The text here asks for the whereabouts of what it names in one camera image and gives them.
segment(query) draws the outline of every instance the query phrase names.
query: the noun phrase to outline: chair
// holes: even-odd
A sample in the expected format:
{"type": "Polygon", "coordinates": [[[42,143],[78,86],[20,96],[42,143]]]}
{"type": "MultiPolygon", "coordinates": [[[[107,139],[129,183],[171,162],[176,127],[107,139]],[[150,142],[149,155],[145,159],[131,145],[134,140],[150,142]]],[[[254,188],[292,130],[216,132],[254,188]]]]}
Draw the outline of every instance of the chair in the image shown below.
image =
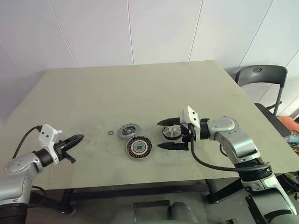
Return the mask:
{"type": "Polygon", "coordinates": [[[259,103],[255,103],[255,105],[283,137],[287,137],[291,135],[291,132],[284,126],[283,123],[281,123],[277,119],[276,114],[277,114],[279,104],[282,103],[280,101],[280,98],[281,98],[282,90],[284,89],[286,75],[287,75],[287,69],[282,66],[254,65],[254,66],[249,66],[240,69],[237,72],[235,77],[235,81],[236,83],[238,83],[240,87],[250,83],[280,84],[280,88],[279,88],[279,92],[275,104],[268,107],[264,107],[262,104],[259,103]],[[274,108],[274,113],[271,113],[269,111],[272,108],[274,108]]]}

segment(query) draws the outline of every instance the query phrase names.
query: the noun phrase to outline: table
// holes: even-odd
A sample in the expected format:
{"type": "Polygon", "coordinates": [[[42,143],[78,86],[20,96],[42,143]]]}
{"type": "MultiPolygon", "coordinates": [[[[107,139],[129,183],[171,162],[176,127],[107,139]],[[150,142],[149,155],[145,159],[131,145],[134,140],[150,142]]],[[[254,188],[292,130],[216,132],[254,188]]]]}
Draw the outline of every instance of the table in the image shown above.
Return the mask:
{"type": "MultiPolygon", "coordinates": [[[[296,154],[216,61],[48,70],[0,130],[0,167],[11,159],[29,128],[50,124],[63,130],[64,138],[85,138],[69,151],[76,163],[64,160],[34,180],[45,189],[238,176],[198,164],[191,152],[156,147],[168,141],[157,122],[178,117],[187,105],[200,118],[235,118],[275,173],[299,169],[296,154]],[[127,123],[138,124],[141,135],[151,139],[154,148],[144,161],[130,159],[124,150],[127,141],[117,136],[127,123]]],[[[28,137],[20,155],[40,149],[37,136],[28,137]]],[[[206,162],[232,166],[216,141],[197,141],[195,151],[206,162]]]]}

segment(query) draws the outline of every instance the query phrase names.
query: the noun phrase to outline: floor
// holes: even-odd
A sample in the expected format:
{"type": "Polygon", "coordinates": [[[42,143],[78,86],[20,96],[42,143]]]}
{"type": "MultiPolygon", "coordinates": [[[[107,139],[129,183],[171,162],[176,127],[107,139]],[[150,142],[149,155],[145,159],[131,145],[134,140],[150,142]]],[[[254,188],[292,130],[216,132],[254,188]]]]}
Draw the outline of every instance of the floor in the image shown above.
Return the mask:
{"type": "MultiPolygon", "coordinates": [[[[219,188],[232,180],[217,180],[219,188]]],[[[74,215],[63,215],[55,210],[32,208],[28,210],[27,224],[109,224],[114,214],[125,206],[136,202],[169,200],[184,202],[194,212],[200,224],[224,224],[225,220],[238,218],[241,224],[255,224],[248,210],[245,191],[231,196],[219,204],[207,204],[203,193],[175,193],[152,196],[130,196],[109,199],[93,199],[72,202],[78,211],[74,215]]],[[[299,202],[291,197],[299,211],[299,202]]],[[[139,221],[167,220],[167,206],[138,208],[135,215],[139,221]]]]}

